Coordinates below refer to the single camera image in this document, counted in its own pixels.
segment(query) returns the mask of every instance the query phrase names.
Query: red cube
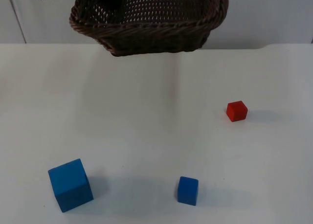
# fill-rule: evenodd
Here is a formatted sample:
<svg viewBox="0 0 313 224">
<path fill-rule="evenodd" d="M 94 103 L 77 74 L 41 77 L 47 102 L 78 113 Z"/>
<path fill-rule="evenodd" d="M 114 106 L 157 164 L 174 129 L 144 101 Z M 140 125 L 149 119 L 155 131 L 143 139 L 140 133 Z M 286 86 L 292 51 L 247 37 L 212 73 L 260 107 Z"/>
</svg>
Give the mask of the red cube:
<svg viewBox="0 0 313 224">
<path fill-rule="evenodd" d="M 248 108 L 242 101 L 229 103 L 227 105 L 226 114 L 228 115 L 231 122 L 244 120 L 246 118 L 246 114 L 248 113 Z"/>
</svg>

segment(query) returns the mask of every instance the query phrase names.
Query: white tabletop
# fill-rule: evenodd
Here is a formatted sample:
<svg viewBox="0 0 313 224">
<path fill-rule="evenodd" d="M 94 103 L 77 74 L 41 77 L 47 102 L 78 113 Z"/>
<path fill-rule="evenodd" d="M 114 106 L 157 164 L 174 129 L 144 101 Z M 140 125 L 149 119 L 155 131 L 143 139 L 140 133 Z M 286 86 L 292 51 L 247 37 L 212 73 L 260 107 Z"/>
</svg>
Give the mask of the white tabletop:
<svg viewBox="0 0 313 224">
<path fill-rule="evenodd" d="M 311 224 L 312 109 L 313 45 L 0 45 L 1 223 Z M 76 158 L 95 200 L 62 213 L 47 171 Z M 180 176 L 197 206 L 174 198 Z"/>
</svg>

